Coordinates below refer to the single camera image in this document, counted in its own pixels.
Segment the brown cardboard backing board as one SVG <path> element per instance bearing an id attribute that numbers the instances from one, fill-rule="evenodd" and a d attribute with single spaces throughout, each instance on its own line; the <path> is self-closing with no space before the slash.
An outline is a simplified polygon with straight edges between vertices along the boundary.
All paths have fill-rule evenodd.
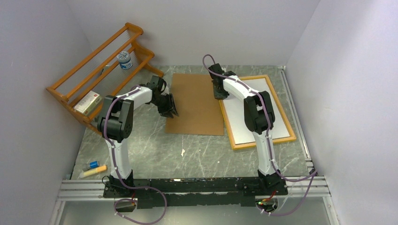
<path id="1" fill-rule="evenodd" d="M 174 73 L 171 93 L 179 115 L 166 119 L 166 133 L 224 135 L 223 116 L 210 75 Z"/>

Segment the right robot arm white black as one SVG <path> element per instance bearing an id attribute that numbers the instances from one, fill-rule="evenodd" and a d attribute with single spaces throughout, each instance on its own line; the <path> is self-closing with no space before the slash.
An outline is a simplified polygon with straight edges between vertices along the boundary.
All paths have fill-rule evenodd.
<path id="1" fill-rule="evenodd" d="M 208 67 L 207 71 L 212 79 L 216 99 L 224 100 L 233 95 L 243 104 L 245 126 L 254 137 L 258 153 L 259 191 L 265 195 L 274 190 L 280 192 L 280 189 L 286 187 L 286 182 L 274 159 L 272 129 L 275 113 L 270 94 L 251 88 L 232 71 L 224 72 L 218 63 Z"/>

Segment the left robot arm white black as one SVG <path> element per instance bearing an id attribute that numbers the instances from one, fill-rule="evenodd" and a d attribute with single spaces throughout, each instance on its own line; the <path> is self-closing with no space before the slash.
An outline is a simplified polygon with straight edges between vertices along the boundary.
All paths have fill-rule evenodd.
<path id="1" fill-rule="evenodd" d="M 109 181 L 123 197 L 130 196 L 134 191 L 133 170 L 127 148 L 127 138 L 133 130 L 134 111 L 141 105 L 150 104 L 157 107 L 162 117 L 178 116 L 167 82 L 155 75 L 150 82 L 135 85 L 125 94 L 106 96 L 98 115 L 97 130 L 105 139 L 111 158 Z"/>

